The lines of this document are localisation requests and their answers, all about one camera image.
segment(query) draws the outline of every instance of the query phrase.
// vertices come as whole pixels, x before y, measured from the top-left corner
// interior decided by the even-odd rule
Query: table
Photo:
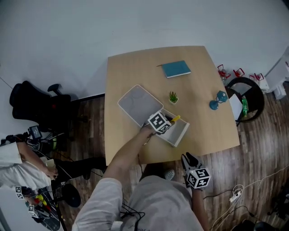
[[[161,64],[185,60],[191,73],[167,79]],[[152,137],[140,153],[140,163],[180,160],[190,152],[205,155],[238,146],[239,136],[229,101],[213,111],[209,102],[225,88],[204,46],[163,47],[108,58],[104,132],[107,165],[116,152],[139,131],[138,125],[118,106],[118,100],[136,84],[160,100],[169,112],[190,126],[178,147]],[[170,91],[179,101],[171,105]]]

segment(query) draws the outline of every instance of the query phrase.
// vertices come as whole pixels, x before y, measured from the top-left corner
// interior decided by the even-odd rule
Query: chair
[[[247,123],[254,121],[257,119],[261,113],[264,110],[265,107],[265,100],[264,100],[264,95],[263,92],[261,91],[260,87],[258,86],[257,83],[255,83],[253,80],[245,78],[245,77],[239,77],[233,79],[227,86],[226,89],[230,89],[233,85],[237,83],[244,83],[246,85],[249,85],[251,88],[246,91],[244,94],[239,94],[239,96],[242,98],[243,96],[246,97],[247,103],[248,103],[248,113],[256,111],[255,115],[251,118],[248,119],[240,119],[236,120],[236,122],[242,122],[242,123]]]
[[[18,83],[10,95],[12,115],[15,119],[32,120],[42,132],[68,133],[69,121],[76,117],[70,106],[70,95],[61,95],[58,84],[49,87],[57,96],[38,91],[31,83]]]

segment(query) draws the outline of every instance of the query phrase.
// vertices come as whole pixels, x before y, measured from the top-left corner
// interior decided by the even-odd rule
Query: white sneaker
[[[167,170],[164,173],[164,178],[166,180],[172,180],[174,176],[175,176],[175,171],[173,169]]]

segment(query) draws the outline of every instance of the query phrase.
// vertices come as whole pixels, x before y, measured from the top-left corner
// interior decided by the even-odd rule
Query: teal notebook
[[[167,78],[191,73],[190,68],[188,68],[184,60],[163,64],[162,68]]]

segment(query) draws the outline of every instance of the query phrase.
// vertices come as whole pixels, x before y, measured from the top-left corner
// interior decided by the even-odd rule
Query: succulent
[[[171,102],[173,103],[177,102],[177,95],[175,92],[170,92],[168,96],[170,97]]]

